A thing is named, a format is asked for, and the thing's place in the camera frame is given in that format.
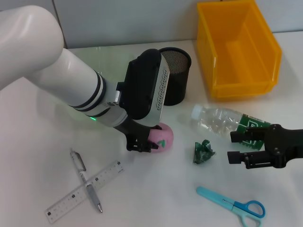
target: yellow plastic bin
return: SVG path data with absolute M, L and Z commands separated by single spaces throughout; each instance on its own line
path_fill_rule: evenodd
M 198 3 L 197 50 L 211 96 L 269 92 L 282 51 L 254 0 Z

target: scissor blade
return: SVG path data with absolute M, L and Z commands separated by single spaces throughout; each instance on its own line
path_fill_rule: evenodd
M 220 195 L 220 194 L 213 192 L 204 187 L 197 187 L 197 193 L 199 195 L 209 199 L 210 201 L 215 202 L 215 203 L 225 207 L 228 210 L 232 210 L 233 204 L 235 202 L 235 200 L 232 200 L 228 197 Z

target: white table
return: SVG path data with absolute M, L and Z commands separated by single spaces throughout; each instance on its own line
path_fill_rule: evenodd
M 216 103 L 289 129 L 303 128 L 303 32 L 275 35 L 283 49 L 278 85 L 249 101 Z M 247 170 L 228 164 L 227 151 L 245 148 L 204 133 L 197 135 L 188 118 L 196 103 L 212 101 L 201 79 L 195 41 L 101 47 L 135 56 L 149 48 L 179 47 L 192 58 L 185 100 L 164 107 L 162 122 L 174 131 L 173 148 L 159 154 L 128 152 L 120 132 L 100 126 L 72 111 L 25 79 L 0 92 L 1 226 L 49 226 L 44 210 L 80 184 L 69 147 L 81 153 L 93 175 L 116 158 L 126 171 L 102 188 L 104 213 L 88 200 L 58 220 L 55 227 L 240 227 L 228 210 L 196 194 L 203 185 L 237 201 L 258 200 L 267 209 L 266 227 L 303 226 L 303 160 L 284 169 Z M 98 64 L 97 48 L 77 49 L 89 65 Z M 201 166 L 192 164 L 195 141 L 209 139 L 217 155 Z

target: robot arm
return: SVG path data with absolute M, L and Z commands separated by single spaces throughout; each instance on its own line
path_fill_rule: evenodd
M 25 77 L 75 110 L 126 135 L 127 149 L 150 152 L 150 129 L 160 129 L 169 68 L 158 50 L 129 63 L 124 82 L 109 83 L 63 48 L 47 10 L 26 6 L 0 12 L 0 90 Z

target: crumpled green wrapper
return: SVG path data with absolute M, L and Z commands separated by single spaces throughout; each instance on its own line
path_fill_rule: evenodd
M 209 160 L 214 154 L 215 152 L 213 152 L 209 140 L 204 140 L 202 144 L 197 142 L 195 143 L 194 163 L 204 163 Z

